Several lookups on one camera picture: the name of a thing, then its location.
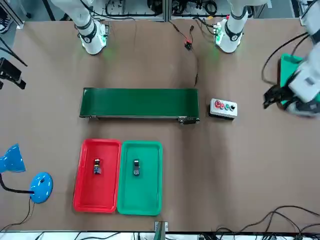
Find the metal frame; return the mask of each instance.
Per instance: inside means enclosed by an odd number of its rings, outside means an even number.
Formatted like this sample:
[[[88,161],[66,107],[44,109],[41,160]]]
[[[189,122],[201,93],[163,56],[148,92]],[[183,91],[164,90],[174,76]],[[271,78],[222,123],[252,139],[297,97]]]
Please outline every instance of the metal frame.
[[[24,27],[25,21],[23,21],[18,14],[11,8],[6,0],[0,0],[0,6],[5,10],[5,12],[10,15],[13,21],[17,24],[17,27],[22,29]]]

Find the table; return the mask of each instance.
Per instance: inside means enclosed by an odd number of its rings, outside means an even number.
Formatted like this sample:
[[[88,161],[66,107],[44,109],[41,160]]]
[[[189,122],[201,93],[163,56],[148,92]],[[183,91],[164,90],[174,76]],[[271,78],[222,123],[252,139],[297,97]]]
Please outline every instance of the table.
[[[175,20],[188,35],[199,59],[200,123],[181,126],[172,120],[80,119],[83,87],[192,88],[197,71],[194,54],[170,23],[147,20],[112,22],[108,48],[91,56],[72,22],[26,22],[17,30],[13,50],[26,81],[25,90],[5,82],[0,92],[0,153],[18,142],[27,172],[6,172],[8,187],[28,189],[40,171],[51,173],[53,192],[36,205],[31,219],[17,230],[153,231],[167,221],[170,231],[236,231],[279,205],[299,205],[320,212],[320,125],[292,116],[276,105],[263,110],[269,85],[261,81],[266,58],[282,43],[304,32],[298,19],[254,19],[245,26],[234,54],[212,45],[194,20]],[[297,55],[304,56],[311,42]],[[266,77],[276,81],[277,60]],[[211,98],[237,102],[234,121],[210,118]],[[86,138],[160,141],[163,145],[163,200],[155,217],[75,212],[72,207],[81,144]],[[28,196],[0,189],[0,226],[27,214]],[[297,209],[282,211],[304,226],[319,221]],[[251,227],[263,231],[266,223]],[[310,228],[314,232],[319,228]],[[270,231],[293,232],[274,217]]]

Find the lamp cord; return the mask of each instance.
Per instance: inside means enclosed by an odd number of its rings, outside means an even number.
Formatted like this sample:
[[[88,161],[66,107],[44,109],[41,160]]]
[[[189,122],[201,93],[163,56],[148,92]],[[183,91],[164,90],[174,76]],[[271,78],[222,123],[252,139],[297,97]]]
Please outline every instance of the lamp cord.
[[[9,192],[13,192],[13,193],[16,193],[16,194],[34,194],[35,193],[34,191],[16,190],[16,189],[12,189],[12,188],[6,187],[6,185],[4,184],[4,181],[2,180],[1,173],[0,173],[0,185],[4,190],[9,191]]]
[[[26,223],[27,221],[29,221],[29,219],[31,218],[32,214],[34,213],[34,208],[35,208],[35,203],[33,203],[33,206],[32,206],[32,211],[31,211],[31,214],[30,214],[30,210],[31,210],[31,206],[30,206],[30,203],[31,203],[31,198],[29,198],[29,203],[28,203],[28,213],[26,215],[26,217],[21,221],[21,222],[18,222],[18,223],[11,223],[11,224],[8,224],[7,226],[3,227],[1,230],[0,230],[0,233],[4,230],[5,232],[11,228],[12,226],[16,226],[16,225],[21,225],[21,224],[24,224]]]

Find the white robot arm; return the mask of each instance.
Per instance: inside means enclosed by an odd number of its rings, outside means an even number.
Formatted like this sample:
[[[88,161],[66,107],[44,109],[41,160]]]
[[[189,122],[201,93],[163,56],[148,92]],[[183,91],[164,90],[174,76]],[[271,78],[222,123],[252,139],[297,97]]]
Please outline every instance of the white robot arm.
[[[107,45],[109,27],[91,17],[80,0],[51,0],[73,20],[82,41],[82,46],[91,54],[98,54]],[[92,0],[82,0],[89,6]]]
[[[233,53],[240,44],[248,19],[247,6],[260,6],[268,0],[227,0],[231,11],[228,19],[214,25],[215,44],[225,53]]]
[[[288,101],[286,110],[301,116],[320,116],[320,0],[314,0],[303,15],[307,32],[314,43],[284,87],[274,85],[264,94],[264,108]]]

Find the emergency stop button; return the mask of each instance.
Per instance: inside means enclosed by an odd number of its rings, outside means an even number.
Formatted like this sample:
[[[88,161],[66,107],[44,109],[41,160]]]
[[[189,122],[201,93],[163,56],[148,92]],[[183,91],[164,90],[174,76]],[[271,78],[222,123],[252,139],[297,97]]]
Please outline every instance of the emergency stop button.
[[[219,101],[219,100],[216,100],[215,102],[214,102],[214,106],[218,109],[218,108],[220,108],[220,105],[221,105],[221,102]]]

